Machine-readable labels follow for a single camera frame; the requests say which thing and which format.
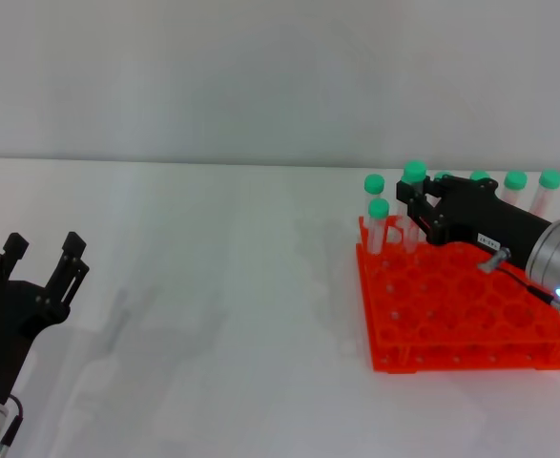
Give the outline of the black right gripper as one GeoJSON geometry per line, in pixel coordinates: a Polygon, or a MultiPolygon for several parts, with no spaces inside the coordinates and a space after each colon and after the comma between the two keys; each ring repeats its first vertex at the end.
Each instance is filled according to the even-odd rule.
{"type": "Polygon", "coordinates": [[[496,195],[491,179],[424,177],[397,183],[396,196],[407,215],[437,246],[465,242],[490,254],[505,248],[508,262],[524,268],[534,245],[551,223],[496,195]]]}

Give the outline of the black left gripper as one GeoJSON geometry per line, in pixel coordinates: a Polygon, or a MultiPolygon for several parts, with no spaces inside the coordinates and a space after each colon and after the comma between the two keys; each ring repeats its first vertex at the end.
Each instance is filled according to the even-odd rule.
{"type": "Polygon", "coordinates": [[[69,232],[62,255],[45,288],[10,281],[29,243],[11,233],[0,253],[0,405],[7,402],[31,345],[46,328],[64,322],[90,268],[82,260],[86,242],[69,232]]]}

